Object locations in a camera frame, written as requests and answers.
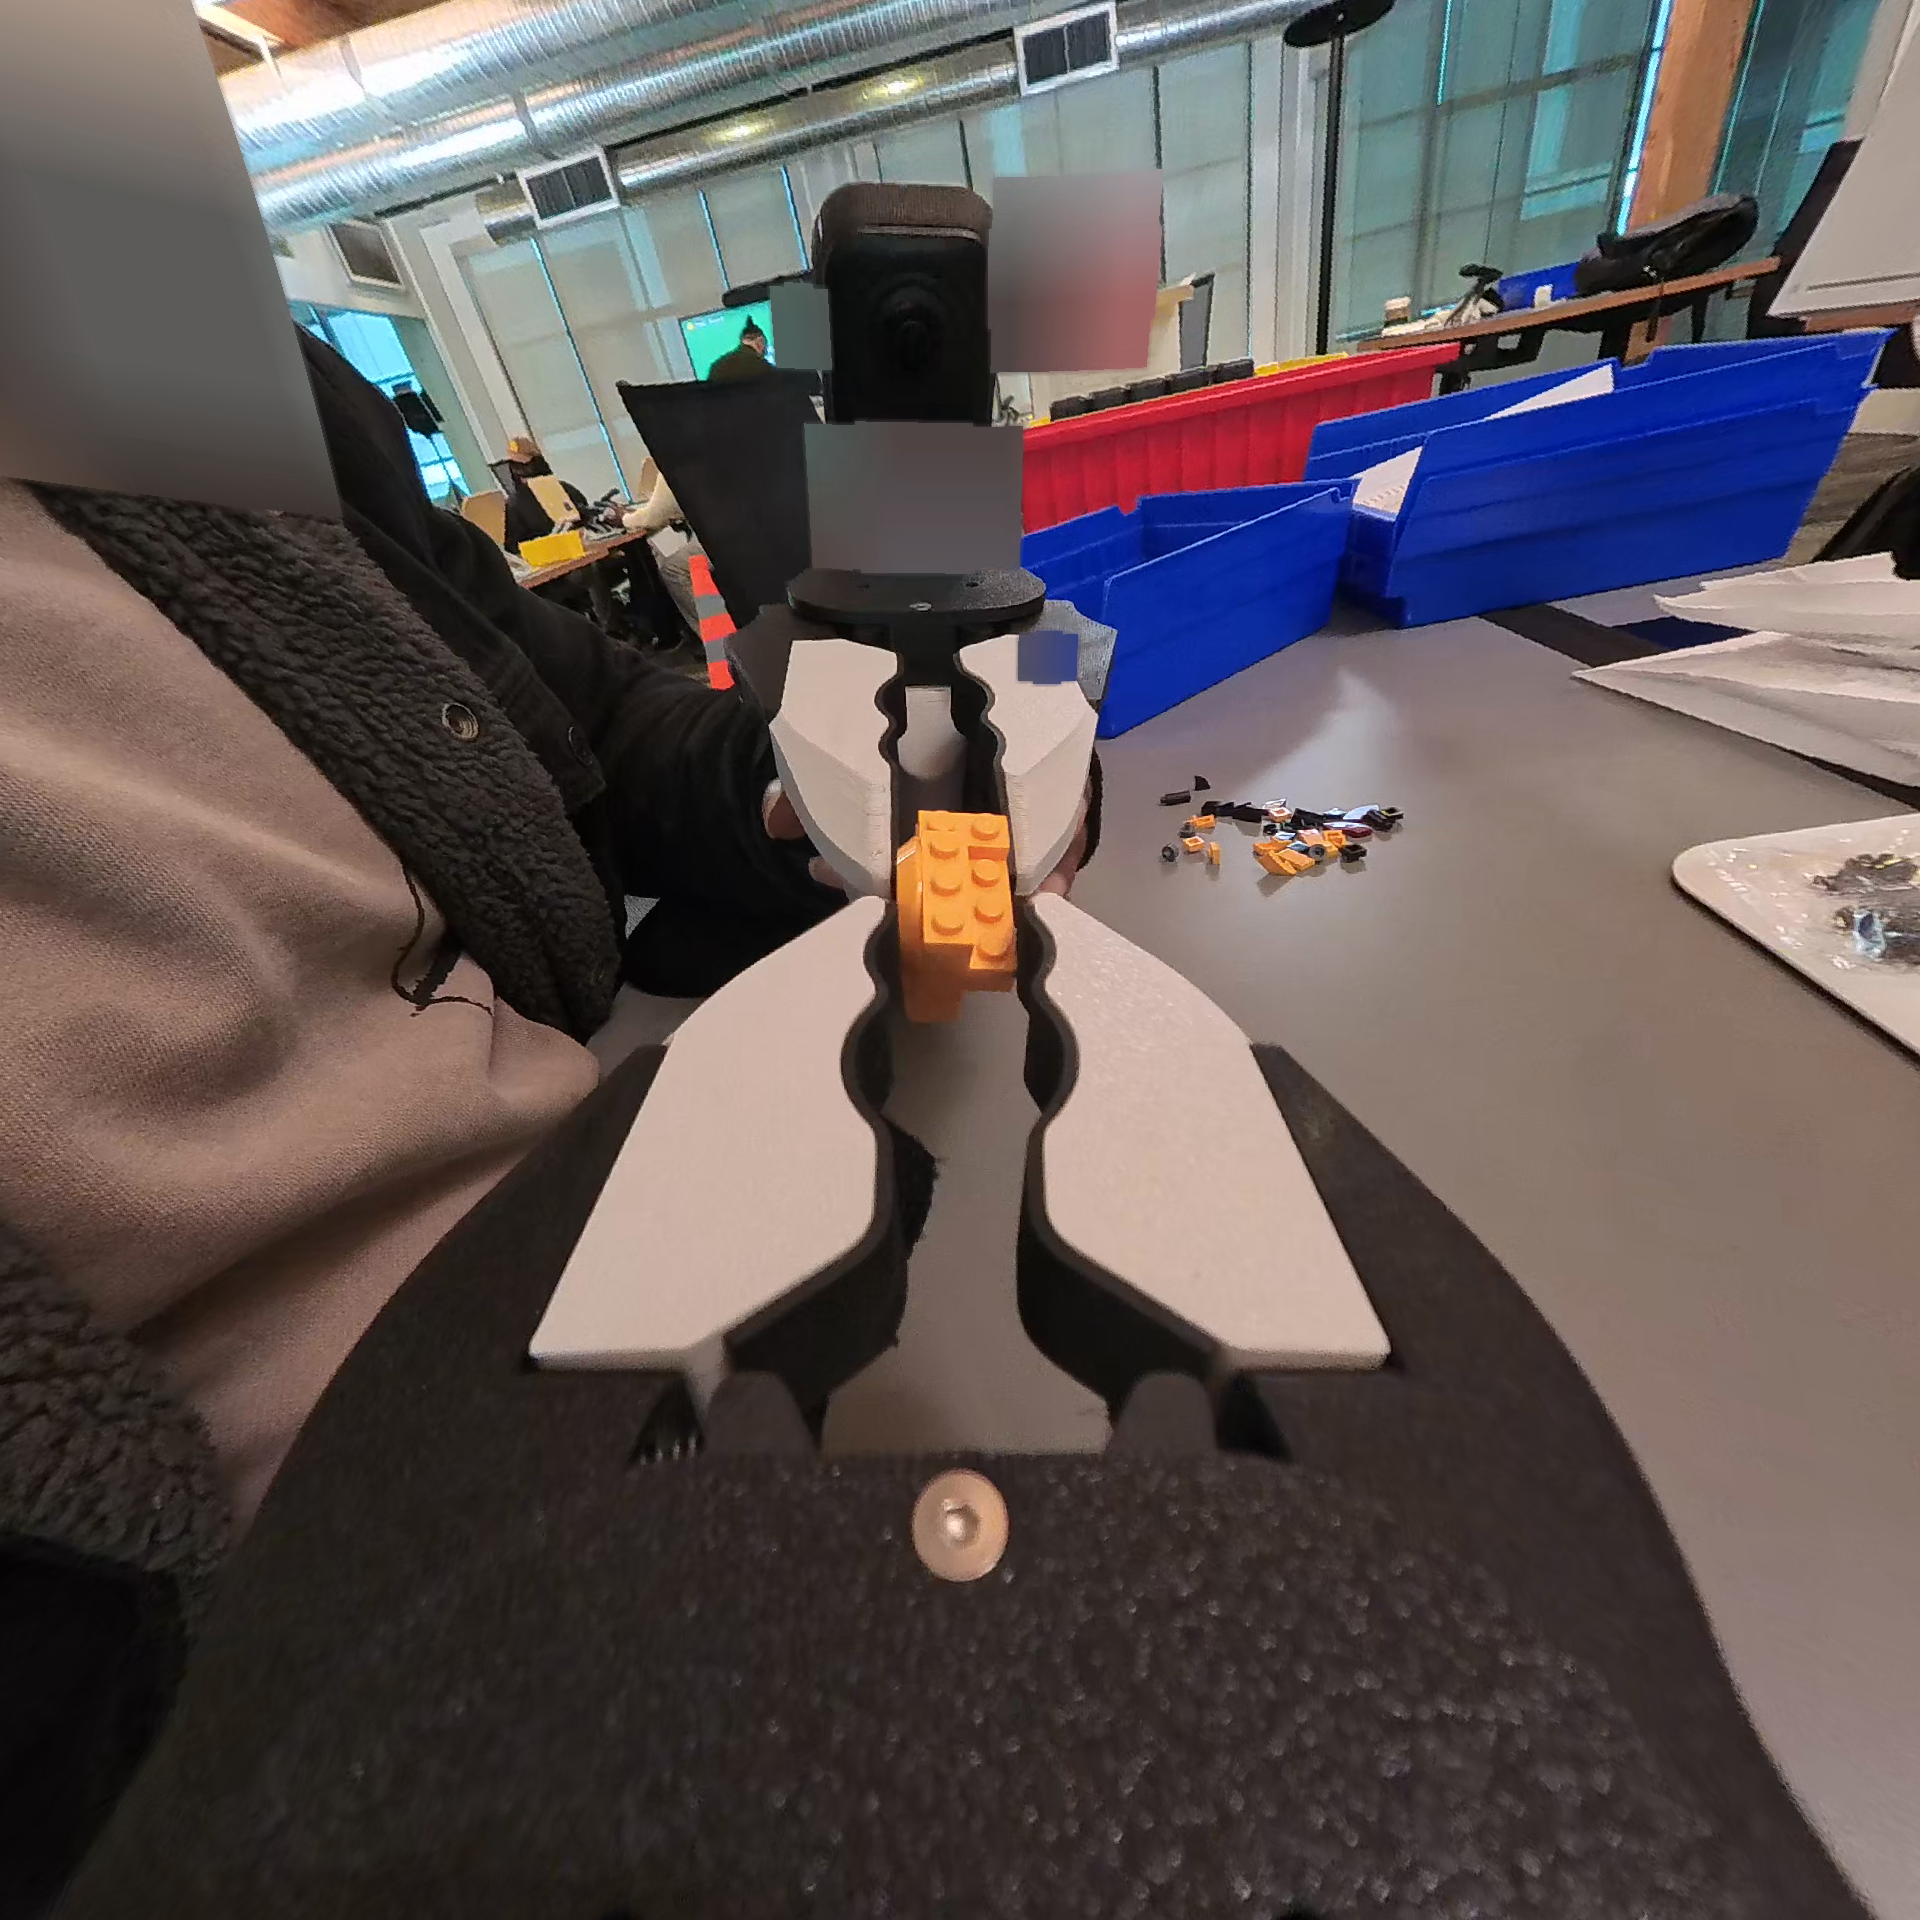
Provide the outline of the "wooden table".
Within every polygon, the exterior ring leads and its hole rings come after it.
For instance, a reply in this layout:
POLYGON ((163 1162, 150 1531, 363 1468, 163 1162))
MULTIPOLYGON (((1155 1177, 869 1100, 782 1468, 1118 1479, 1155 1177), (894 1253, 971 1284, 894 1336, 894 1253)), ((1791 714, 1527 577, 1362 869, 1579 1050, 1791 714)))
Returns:
POLYGON ((1675 338, 1675 311, 1694 318, 1694 343, 1708 343, 1708 304, 1722 289, 1764 281, 1775 270, 1786 259, 1742 259, 1742 270, 1634 281, 1634 289, 1608 289, 1608 302, 1508 304, 1495 318, 1362 338, 1353 350, 1455 343, 1455 357, 1439 369, 1439 402, 1471 394, 1478 379, 1538 369, 1550 329, 1591 329, 1600 357, 1634 369, 1675 338))

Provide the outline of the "person's beige hoodie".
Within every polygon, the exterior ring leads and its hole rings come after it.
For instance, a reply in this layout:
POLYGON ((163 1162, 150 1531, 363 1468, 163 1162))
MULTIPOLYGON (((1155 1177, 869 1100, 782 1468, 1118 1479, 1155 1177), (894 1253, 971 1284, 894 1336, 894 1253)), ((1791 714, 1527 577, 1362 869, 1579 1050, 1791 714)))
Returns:
POLYGON ((0 1201, 202 1410, 253 1523, 418 1253, 596 1098, 294 732, 0 504, 0 1201))

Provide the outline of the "black floor lamp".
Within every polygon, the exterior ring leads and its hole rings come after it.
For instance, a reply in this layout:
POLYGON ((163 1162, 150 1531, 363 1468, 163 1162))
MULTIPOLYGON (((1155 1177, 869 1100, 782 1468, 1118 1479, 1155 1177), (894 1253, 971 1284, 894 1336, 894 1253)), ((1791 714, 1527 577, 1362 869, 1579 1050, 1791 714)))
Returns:
POLYGON ((1348 39, 1378 31, 1394 0, 1315 0, 1289 20, 1291 54, 1327 54, 1327 148, 1315 148, 1315 350, 1328 350, 1328 238, 1337 238, 1337 125, 1348 125, 1348 39))

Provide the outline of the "white paper bags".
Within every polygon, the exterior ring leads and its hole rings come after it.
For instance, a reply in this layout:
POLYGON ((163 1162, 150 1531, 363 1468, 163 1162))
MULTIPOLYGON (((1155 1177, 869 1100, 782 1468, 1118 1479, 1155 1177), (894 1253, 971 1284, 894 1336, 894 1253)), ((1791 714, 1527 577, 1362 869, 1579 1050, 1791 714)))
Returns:
POLYGON ((1728 577, 1694 597, 1657 597, 1657 616, 1742 639, 1591 667, 1579 683, 1920 785, 1920 585, 1902 585, 1891 553, 1728 577))

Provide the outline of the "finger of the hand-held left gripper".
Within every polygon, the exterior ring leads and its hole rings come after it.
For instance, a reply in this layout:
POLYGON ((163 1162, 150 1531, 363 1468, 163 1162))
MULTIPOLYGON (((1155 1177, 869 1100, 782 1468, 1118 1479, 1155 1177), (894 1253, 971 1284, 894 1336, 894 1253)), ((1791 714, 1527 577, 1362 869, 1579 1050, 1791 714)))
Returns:
POLYGON ((1076 689, 1076 645, 971 645, 988 689, 988 776, 1008 819, 1008 891, 1037 899, 1091 807, 1091 706, 1076 689))
POLYGON ((798 807, 820 867, 850 899, 894 899, 894 762, 880 689, 894 683, 894 648, 869 645, 789 645, 789 683, 775 714, 782 795, 798 807))

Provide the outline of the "silver ventilation duct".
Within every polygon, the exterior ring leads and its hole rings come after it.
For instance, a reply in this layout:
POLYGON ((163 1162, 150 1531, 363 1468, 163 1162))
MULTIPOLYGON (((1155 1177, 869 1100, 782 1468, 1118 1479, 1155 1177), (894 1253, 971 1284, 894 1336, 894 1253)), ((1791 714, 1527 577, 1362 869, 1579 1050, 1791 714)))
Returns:
POLYGON ((610 150, 610 194, 736 178, 1024 90, 1020 39, 1088 5, 571 0, 418 5, 220 75, 269 227, 329 227, 610 150))

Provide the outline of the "red plastic bin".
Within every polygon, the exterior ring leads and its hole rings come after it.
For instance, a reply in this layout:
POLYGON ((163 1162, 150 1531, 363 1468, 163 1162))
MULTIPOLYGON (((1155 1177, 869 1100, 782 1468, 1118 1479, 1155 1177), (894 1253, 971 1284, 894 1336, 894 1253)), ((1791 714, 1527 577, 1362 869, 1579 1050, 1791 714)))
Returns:
POLYGON ((1337 350, 1187 402, 1024 431, 1024 535, 1149 492, 1297 482, 1327 422, 1427 402, 1460 343, 1337 350))

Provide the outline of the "person's left hand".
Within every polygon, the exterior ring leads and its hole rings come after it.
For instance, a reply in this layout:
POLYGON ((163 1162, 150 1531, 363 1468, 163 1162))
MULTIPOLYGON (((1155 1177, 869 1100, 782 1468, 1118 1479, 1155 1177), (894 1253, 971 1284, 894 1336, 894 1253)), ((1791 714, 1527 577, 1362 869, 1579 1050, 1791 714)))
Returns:
MULTIPOLYGON (((826 899, 850 899, 850 882, 811 853, 811 826, 798 819, 798 807, 789 807, 782 779, 765 779, 765 807, 759 807, 759 809, 765 809, 765 833, 775 833, 775 840, 801 853, 801 869, 811 869, 826 899)), ((1062 867, 1059 867, 1036 899, 1074 899, 1074 882, 1088 869, 1091 840, 1098 840, 1098 758, 1088 762, 1076 833, 1074 833, 1062 867)))

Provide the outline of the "pile of small toy bricks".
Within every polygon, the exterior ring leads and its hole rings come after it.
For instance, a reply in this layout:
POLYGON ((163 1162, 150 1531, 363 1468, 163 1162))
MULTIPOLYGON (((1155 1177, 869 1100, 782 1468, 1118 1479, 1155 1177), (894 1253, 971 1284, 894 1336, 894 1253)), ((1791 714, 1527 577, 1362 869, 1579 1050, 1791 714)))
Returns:
POLYGON ((1411 826, 1398 807, 1289 807, 1222 795, 1220 779, 1155 807, 1167 809, 1164 867, 1222 869, 1239 853, 1260 882, 1362 869, 1411 826))

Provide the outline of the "orange toy brick assembly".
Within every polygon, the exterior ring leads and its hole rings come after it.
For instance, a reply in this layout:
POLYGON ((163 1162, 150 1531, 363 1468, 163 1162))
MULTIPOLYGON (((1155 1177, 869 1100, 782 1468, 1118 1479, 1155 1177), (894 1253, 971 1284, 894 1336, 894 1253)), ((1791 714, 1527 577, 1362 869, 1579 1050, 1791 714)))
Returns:
POLYGON ((1006 809, 920 809, 894 853, 900 1020, 945 1025, 965 995, 1020 991, 1020 899, 1006 809))

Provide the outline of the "white tray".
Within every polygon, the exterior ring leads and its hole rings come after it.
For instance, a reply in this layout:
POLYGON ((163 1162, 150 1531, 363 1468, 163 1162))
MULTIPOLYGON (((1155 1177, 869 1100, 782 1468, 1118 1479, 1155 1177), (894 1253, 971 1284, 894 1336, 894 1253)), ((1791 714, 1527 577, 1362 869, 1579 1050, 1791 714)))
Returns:
POLYGON ((1920 819, 1843 819, 1843 826, 1791 826, 1742 840, 1696 840, 1675 858, 1675 891, 1708 901, 1722 928, 1803 972, 1823 995, 1884 1025, 1898 1050, 1920 1050, 1920 972, 1863 962, 1839 928, 1813 869, 1839 869, 1860 853, 1920 858, 1920 819))

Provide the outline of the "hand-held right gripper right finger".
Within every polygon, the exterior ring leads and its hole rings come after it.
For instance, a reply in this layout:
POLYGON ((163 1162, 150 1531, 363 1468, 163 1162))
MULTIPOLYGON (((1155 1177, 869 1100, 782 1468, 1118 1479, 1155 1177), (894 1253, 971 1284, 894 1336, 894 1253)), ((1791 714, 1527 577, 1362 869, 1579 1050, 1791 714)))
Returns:
POLYGON ((1062 899, 1020 915, 1020 1327, 1076 1387, 1378 1373, 1385 1327, 1250 1034, 1062 899))

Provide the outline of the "grey desk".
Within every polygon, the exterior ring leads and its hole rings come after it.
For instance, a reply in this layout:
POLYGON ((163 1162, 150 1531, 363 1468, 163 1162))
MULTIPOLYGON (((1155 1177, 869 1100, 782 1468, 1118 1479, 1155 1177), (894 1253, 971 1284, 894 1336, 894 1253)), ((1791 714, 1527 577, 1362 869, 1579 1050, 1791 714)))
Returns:
POLYGON ((1362 629, 1098 746, 1074 901, 1278 1040, 1542 1312, 1694 1557, 1737 1691, 1914 1912, 1914 1059, 1708 915, 1696 840, 1914 809, 1579 683, 1645 587, 1362 629), (1362 869, 1164 867, 1164 785, 1398 807, 1362 869))

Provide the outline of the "white paper sheet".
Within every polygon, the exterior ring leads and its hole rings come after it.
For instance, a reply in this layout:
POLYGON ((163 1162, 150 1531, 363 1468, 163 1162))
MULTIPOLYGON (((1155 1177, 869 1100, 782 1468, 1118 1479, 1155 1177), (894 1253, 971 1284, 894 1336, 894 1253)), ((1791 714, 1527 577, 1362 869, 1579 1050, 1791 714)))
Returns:
MULTIPOLYGON (((1495 422, 1517 422, 1517 416, 1608 402, 1613 379, 1621 379, 1621 357, 1600 357, 1600 369, 1580 369, 1580 379, 1559 379, 1550 394, 1527 394, 1527 402, 1517 402, 1517 404, 1497 404, 1497 416, 1485 416, 1485 422, 1455 422, 1455 431, 1495 431, 1495 422)), ((1385 522, 1411 511, 1411 482, 1414 482, 1414 466, 1421 466, 1421 449, 1427 449, 1439 438, 1444 438, 1444 431, 1427 431, 1427 438, 1414 438, 1411 449, 1362 466, 1362 473, 1353 473, 1353 504, 1362 504, 1362 511, 1385 511, 1385 522)))

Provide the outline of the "blue plastic bin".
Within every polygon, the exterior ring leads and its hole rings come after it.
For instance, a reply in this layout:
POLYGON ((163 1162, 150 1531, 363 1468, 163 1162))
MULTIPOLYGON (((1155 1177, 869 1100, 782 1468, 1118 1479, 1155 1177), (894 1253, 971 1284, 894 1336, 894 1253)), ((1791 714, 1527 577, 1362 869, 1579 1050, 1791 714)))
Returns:
POLYGON ((1020 542, 1059 604, 1118 629, 1098 746, 1328 617, 1353 482, 1155 492, 1020 542))

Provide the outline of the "pile of dark small pieces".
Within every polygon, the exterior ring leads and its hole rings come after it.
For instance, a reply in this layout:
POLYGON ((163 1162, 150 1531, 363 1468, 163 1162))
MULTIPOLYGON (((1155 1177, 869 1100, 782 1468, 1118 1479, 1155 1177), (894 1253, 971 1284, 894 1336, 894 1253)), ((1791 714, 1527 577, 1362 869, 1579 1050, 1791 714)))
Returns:
POLYGON ((1831 928, 1863 958, 1863 962, 1920 962, 1920 858, 1902 853, 1860 853, 1839 869, 1813 869, 1813 899, 1831 899, 1831 928))

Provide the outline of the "person's black fleece jacket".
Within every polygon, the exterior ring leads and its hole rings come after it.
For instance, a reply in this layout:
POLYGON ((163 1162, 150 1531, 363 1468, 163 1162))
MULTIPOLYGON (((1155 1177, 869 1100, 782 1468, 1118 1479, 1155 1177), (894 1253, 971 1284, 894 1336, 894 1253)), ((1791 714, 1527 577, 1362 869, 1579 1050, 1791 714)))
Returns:
MULTIPOLYGON (((435 901, 418 1010, 471 958, 586 1050, 649 915, 610 869, 605 776, 552 689, 555 604, 418 495, 400 404, 296 338, 348 522, 31 492, 220 667, 435 901)), ((202 1410, 7 1231, 7 1655, 202 1617, 232 1557, 202 1410)))

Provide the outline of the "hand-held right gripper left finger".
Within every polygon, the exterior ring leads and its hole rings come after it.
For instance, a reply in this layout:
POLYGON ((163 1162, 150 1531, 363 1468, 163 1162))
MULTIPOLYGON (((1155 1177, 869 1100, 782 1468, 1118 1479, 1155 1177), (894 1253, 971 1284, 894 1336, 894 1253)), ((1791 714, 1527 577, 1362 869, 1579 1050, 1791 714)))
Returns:
POLYGON ((894 1347, 891 945, 891 901, 850 901, 664 1040, 530 1365, 694 1402, 765 1373, 826 1410, 894 1347))

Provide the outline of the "black bag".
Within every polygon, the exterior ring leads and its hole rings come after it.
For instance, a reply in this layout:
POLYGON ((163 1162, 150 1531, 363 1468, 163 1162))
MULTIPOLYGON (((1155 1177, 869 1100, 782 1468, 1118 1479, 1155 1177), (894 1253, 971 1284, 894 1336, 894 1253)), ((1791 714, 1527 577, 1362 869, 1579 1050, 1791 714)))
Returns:
POLYGON ((1737 259, 1753 242, 1753 227, 1756 227, 1753 194, 1714 194, 1714 199, 1694 199, 1694 206, 1675 206, 1675 218, 1657 218, 1645 227, 1608 227, 1579 259, 1579 302, 1714 277, 1722 259, 1737 259))

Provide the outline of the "flat screen monitor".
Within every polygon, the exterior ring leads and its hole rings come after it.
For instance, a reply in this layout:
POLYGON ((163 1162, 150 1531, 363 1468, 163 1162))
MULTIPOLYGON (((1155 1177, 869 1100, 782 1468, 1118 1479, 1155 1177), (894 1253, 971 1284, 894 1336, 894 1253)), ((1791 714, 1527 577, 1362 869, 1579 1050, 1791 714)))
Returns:
POLYGON ((736 304, 711 304, 711 311, 684 311, 684 350, 689 350, 689 379, 706 380, 723 357, 749 350, 775 369, 775 302, 736 302, 736 304))

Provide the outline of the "black mesh chair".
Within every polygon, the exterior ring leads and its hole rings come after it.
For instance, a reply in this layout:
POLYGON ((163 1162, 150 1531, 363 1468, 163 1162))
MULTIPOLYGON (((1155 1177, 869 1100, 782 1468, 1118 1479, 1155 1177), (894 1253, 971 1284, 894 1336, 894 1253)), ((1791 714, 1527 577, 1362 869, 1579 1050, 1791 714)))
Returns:
POLYGON ((759 369, 746 380, 619 380, 619 404, 684 495, 736 629, 789 604, 789 585, 811 563, 811 394, 820 380, 789 369, 759 369))

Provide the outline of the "nested blue plastic bins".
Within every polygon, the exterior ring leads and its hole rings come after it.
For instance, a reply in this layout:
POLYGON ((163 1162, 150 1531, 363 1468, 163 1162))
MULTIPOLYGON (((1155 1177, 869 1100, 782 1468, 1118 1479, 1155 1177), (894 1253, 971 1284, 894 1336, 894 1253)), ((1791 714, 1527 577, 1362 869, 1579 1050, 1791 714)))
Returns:
POLYGON ((1348 522, 1348 597, 1394 629, 1786 559, 1878 380, 1884 329, 1669 343, 1608 402, 1485 422, 1559 379, 1327 422, 1312 482, 1444 431, 1411 511, 1348 522))

